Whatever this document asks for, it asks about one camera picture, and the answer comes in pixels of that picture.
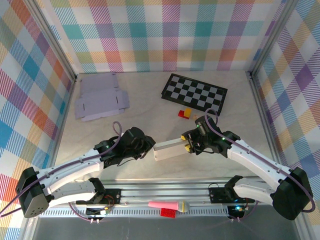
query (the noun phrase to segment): plaid fabric backdrop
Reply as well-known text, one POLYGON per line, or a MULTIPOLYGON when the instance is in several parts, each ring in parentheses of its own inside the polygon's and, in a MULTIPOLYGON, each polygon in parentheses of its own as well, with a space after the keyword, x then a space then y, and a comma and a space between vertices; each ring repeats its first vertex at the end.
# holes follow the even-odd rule
POLYGON ((280 2, 38 0, 80 73, 248 70, 280 2))
POLYGON ((320 0, 298 2, 257 83, 282 162, 309 176, 320 239, 320 0))
MULTIPOLYGON (((0 210, 22 171, 52 158, 71 83, 23 0, 0 0, 0 210)), ((0 240, 17 239, 22 220, 1 218, 0 240)))

